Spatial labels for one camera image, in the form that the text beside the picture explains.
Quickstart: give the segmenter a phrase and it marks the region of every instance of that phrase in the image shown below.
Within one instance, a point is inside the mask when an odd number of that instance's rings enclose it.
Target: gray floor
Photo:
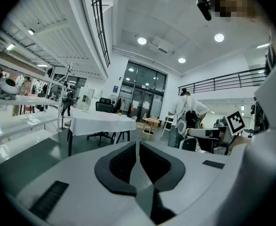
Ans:
[[[143,133],[138,138],[141,130],[137,128],[131,131],[130,140],[146,140]],[[151,141],[167,144],[168,132],[165,132],[161,138],[162,130],[163,128],[155,128]],[[0,164],[0,182],[4,190],[16,196],[28,183],[65,159],[68,156],[67,133],[68,130],[65,129]],[[127,134],[125,134],[125,140],[121,137],[119,142],[123,141],[127,141]],[[99,137],[91,137],[89,140],[86,136],[73,137],[72,155],[111,145],[108,138],[102,138],[100,146],[98,142]]]

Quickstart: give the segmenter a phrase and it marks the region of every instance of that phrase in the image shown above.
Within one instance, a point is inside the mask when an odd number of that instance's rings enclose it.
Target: small wooden table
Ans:
[[[151,119],[151,118],[142,118],[142,119],[145,120],[145,124],[144,124],[143,129],[141,130],[141,132],[140,132],[138,138],[140,137],[140,135],[141,135],[142,132],[144,131],[144,128],[145,128],[147,122],[151,122],[151,128],[150,128],[149,133],[148,133],[148,135],[150,136],[150,139],[151,139],[152,127],[153,127],[154,123],[160,123],[160,121],[155,120],[155,119]]]

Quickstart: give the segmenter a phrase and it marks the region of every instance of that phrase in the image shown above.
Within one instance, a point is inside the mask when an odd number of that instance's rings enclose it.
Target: black metal railing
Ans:
[[[260,86],[265,78],[264,68],[241,71],[180,86],[179,95],[183,88],[192,94],[220,89]]]
[[[105,32],[103,27],[102,0],[92,0],[95,23],[97,27],[98,38],[107,67],[110,65],[110,57],[106,45]]]

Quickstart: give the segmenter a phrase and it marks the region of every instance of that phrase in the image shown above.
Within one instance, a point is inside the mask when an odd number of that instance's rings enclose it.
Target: recessed light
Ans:
[[[9,45],[6,49],[7,50],[12,50],[12,48],[14,47],[15,45],[12,43],[11,45]]]
[[[28,33],[30,33],[31,35],[34,35],[35,31],[33,29],[29,29]]]
[[[183,63],[186,62],[186,59],[185,59],[185,58],[179,58],[179,62],[180,62],[181,64],[183,64]]]
[[[221,33],[216,34],[214,38],[217,42],[222,42],[224,40],[224,36]]]
[[[258,46],[257,48],[264,48],[264,47],[267,47],[268,45],[269,45],[269,43],[263,44],[263,45]]]
[[[139,43],[139,44],[146,44],[147,41],[146,41],[145,38],[138,38],[138,43]]]

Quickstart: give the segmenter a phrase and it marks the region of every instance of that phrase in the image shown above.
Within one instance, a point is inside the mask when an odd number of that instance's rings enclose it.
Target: shelf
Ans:
[[[51,136],[49,131],[38,130],[0,145],[0,164]]]
[[[50,116],[47,113],[39,112],[0,119],[0,140],[8,138],[14,134],[34,127],[41,126],[53,121],[58,117]]]
[[[43,97],[16,96],[15,100],[0,99],[0,105],[58,105],[58,102]]]
[[[40,79],[41,81],[45,81],[45,82],[49,82],[49,83],[52,83],[52,84],[55,84],[55,85],[59,85],[59,86],[63,86],[62,83],[59,83],[59,82],[56,82],[48,77],[45,77],[45,76],[42,76],[40,74],[37,74],[37,73],[34,73],[34,72],[31,72],[29,70],[26,70],[22,67],[19,67],[11,62],[8,62],[4,59],[1,59],[0,58],[0,67],[5,67],[9,70],[12,70],[12,71],[15,71],[15,72],[19,72],[21,74],[23,74],[24,76],[29,76],[29,77],[33,77],[33,78],[36,78],[36,79]]]

